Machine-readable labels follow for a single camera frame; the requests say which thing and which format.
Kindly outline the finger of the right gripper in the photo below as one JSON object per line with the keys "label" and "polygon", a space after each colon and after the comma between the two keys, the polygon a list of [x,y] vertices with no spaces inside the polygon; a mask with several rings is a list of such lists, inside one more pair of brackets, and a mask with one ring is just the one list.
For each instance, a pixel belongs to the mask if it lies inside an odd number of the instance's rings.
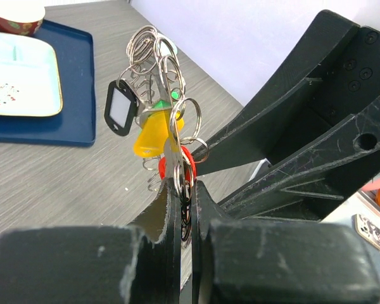
{"label": "finger of the right gripper", "polygon": [[380,95],[380,31],[317,13],[250,102],[194,152],[200,175],[277,163]]}
{"label": "finger of the right gripper", "polygon": [[380,95],[263,175],[219,202],[236,219],[298,219],[297,206],[324,218],[380,172]]}

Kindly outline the black key tag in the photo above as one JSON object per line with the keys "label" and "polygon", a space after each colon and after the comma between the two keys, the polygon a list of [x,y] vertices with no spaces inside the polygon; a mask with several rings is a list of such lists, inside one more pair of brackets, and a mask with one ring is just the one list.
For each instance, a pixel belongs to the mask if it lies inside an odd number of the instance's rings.
{"label": "black key tag", "polygon": [[118,136],[127,136],[137,114],[137,98],[123,80],[113,80],[108,86],[104,120]]}

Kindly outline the yellow key tag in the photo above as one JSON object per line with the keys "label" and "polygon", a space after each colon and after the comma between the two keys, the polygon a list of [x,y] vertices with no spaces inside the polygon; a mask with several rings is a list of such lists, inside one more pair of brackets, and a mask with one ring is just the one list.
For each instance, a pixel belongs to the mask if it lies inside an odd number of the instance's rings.
{"label": "yellow key tag", "polygon": [[141,158],[152,158],[164,153],[168,140],[170,111],[153,112],[145,121],[142,131],[134,143],[134,154]]}

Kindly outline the red key tag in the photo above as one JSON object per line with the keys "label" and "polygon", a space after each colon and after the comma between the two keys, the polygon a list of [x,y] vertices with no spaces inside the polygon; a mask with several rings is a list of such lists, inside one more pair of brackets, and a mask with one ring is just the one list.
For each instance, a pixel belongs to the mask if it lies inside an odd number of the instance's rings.
{"label": "red key tag", "polygon": [[[184,158],[184,164],[187,165],[184,170],[186,181],[188,181],[191,186],[193,186],[196,180],[196,164],[194,162],[192,154],[185,146],[182,146],[182,155]],[[161,180],[165,178],[165,167],[166,159],[163,157],[158,163],[158,171]]]}

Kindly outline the green key tag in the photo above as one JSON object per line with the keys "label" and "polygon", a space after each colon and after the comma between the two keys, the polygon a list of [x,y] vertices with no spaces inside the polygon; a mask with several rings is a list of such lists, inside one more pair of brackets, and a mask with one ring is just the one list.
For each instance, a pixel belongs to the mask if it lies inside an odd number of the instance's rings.
{"label": "green key tag", "polygon": [[[177,102],[177,98],[179,97],[179,93],[173,91],[171,93],[171,97],[173,99],[173,102],[176,103]],[[160,99],[151,108],[152,109],[160,109],[160,108],[171,108],[171,107],[172,107],[172,105],[170,104],[169,101],[165,101],[165,100]]]}

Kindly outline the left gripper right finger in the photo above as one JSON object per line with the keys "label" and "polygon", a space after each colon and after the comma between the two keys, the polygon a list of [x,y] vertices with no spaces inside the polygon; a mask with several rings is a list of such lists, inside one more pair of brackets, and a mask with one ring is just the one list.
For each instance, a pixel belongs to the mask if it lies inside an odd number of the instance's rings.
{"label": "left gripper right finger", "polygon": [[380,303],[380,278],[349,227],[229,216],[192,191],[194,303]]}

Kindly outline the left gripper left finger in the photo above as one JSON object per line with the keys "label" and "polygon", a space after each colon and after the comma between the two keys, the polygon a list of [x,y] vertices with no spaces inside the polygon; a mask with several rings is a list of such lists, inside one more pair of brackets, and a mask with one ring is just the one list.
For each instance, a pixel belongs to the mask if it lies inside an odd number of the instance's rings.
{"label": "left gripper left finger", "polygon": [[172,179],[126,226],[0,234],[0,303],[178,303],[180,201]]}

